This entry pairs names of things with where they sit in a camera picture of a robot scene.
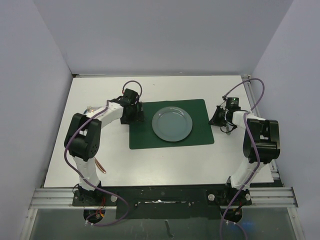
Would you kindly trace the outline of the teal round plate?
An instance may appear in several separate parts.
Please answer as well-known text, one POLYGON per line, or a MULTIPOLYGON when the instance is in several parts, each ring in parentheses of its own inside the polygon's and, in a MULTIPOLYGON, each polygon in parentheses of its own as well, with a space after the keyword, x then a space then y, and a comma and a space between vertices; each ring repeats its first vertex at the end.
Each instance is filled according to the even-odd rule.
POLYGON ((151 126, 160 139, 167 142, 179 142, 191 133, 193 120, 184 109, 169 106, 161 108, 154 114, 151 126))

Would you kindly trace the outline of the dark green placemat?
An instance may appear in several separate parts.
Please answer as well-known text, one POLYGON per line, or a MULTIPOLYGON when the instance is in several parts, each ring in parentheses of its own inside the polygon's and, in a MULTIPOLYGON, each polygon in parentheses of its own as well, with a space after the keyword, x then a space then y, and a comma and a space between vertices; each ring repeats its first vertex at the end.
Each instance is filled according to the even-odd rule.
POLYGON ((215 142, 204 99, 144 102, 142 107, 144 121, 134 122, 129 126, 131 150, 210 145, 215 142), (179 107, 190 115, 192 130, 186 138, 171 142, 161 139, 154 133, 152 118, 157 111, 165 107, 179 107))

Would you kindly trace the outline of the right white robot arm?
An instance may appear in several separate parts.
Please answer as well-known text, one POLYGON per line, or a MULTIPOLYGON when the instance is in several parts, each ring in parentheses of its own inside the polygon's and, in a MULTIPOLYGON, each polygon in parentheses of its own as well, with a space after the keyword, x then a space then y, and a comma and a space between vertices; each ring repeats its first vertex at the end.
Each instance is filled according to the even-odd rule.
POLYGON ((244 129, 242 151, 244 160, 229 177, 229 188, 222 192, 223 200, 230 205, 241 198, 241 191, 249 189, 257 173, 281 151, 279 122, 264 119, 250 111, 241 109, 238 97, 224 96, 223 102, 216 106, 209 124, 230 135, 236 129, 244 129))

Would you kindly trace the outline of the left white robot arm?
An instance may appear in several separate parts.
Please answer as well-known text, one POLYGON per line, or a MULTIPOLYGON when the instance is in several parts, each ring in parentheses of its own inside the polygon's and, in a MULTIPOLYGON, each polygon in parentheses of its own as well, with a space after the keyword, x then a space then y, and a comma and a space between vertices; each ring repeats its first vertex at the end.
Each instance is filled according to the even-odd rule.
POLYGON ((124 89, 122 95, 106 101, 106 105, 73 115, 65 140, 64 158, 72 156, 79 175, 78 191, 88 204, 95 206, 102 199, 101 181, 96 171, 95 155, 100 147, 101 131, 108 124, 120 120, 122 125, 144 121, 140 95, 131 89, 124 89))

